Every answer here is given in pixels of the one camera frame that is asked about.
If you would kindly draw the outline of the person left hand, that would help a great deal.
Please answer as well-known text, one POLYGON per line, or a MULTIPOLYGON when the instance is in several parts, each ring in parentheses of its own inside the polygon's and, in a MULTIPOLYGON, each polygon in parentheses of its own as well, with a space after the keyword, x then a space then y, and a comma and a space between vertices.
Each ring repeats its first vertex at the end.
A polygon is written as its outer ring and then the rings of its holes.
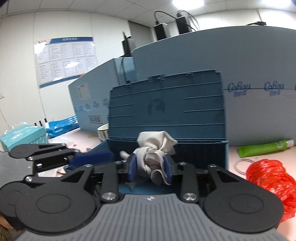
POLYGON ((12 237, 10 230, 13 227, 6 221, 6 219, 0 215, 0 241, 11 241, 12 237))

